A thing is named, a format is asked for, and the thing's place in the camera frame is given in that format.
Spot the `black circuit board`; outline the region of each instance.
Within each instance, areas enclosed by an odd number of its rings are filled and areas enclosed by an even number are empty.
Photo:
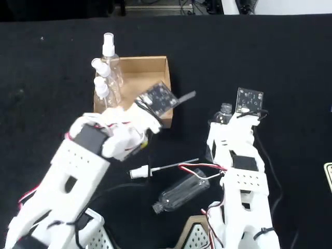
[[[179,100],[162,81],[141,94],[140,99],[158,117],[179,104]]]
[[[254,112],[262,109],[263,105],[263,92],[248,90],[239,87],[236,112]],[[252,114],[255,116],[260,116],[260,113]]]

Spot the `bottle pump head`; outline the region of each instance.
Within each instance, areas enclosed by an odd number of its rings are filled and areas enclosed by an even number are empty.
[[[99,58],[93,59],[91,65],[103,78],[106,78],[111,74],[110,67],[106,63],[102,62],[102,60]]]
[[[109,94],[109,89],[106,84],[106,80],[103,77],[97,76],[94,79],[95,92],[100,99],[105,98]]]
[[[104,34],[103,56],[112,57],[114,54],[114,35],[112,33],[106,33]]]

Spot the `clear plastic bottle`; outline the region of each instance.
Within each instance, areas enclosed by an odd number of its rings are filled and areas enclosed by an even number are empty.
[[[201,177],[206,177],[199,169],[194,170],[194,172]],[[209,180],[199,179],[195,175],[188,175],[162,192],[159,201],[153,205],[153,209],[157,214],[162,211],[174,211],[209,187]]]
[[[109,65],[110,69],[114,72],[114,78],[119,83],[119,87],[122,87],[123,76],[120,67],[120,57],[115,53],[114,35],[112,33],[104,34],[102,62]]]
[[[97,74],[106,79],[108,87],[113,91],[117,104],[119,104],[121,102],[120,87],[119,83],[113,78],[113,72],[110,67],[99,58],[93,59],[91,65],[95,68]]]
[[[94,103],[95,110],[98,113],[102,113],[109,107],[116,107],[117,102],[112,91],[109,90],[106,84],[106,79],[101,76],[97,76],[94,79]]]

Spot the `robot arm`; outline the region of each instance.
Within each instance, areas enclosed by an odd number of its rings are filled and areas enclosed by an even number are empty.
[[[206,157],[227,169],[220,180],[223,201],[207,211],[214,248],[280,249],[264,162],[253,146],[252,127],[255,130],[266,112],[262,97],[262,92],[239,88],[236,112],[232,115],[231,105],[223,104],[210,124]]]
[[[78,118],[34,196],[10,222],[5,249],[84,248],[77,238],[76,222],[109,167],[105,158],[123,161],[143,148],[147,144],[146,131],[158,133],[159,117],[181,102],[161,82],[140,95],[126,111],[108,108],[102,114],[84,114]],[[66,190],[70,179],[75,183]],[[18,245],[27,234],[33,238],[33,244]]]

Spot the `black table surface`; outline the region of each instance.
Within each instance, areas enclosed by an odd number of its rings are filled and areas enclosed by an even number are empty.
[[[203,157],[207,120],[237,88],[265,93],[270,112],[258,128],[284,191],[274,221],[283,248],[329,248],[332,194],[323,164],[332,160],[332,16],[209,16],[1,23],[0,225],[37,185],[71,123],[92,111],[91,60],[103,33],[120,56],[167,56],[173,92],[197,96],[174,111],[172,128],[149,148],[115,162],[99,189],[130,182],[128,170]],[[207,174],[214,171],[205,170]],[[269,165],[270,202],[278,196]],[[174,246],[190,215],[220,199],[218,181],[175,212],[155,215],[158,195],[185,175],[156,173],[144,188],[110,193],[92,206],[122,248]]]

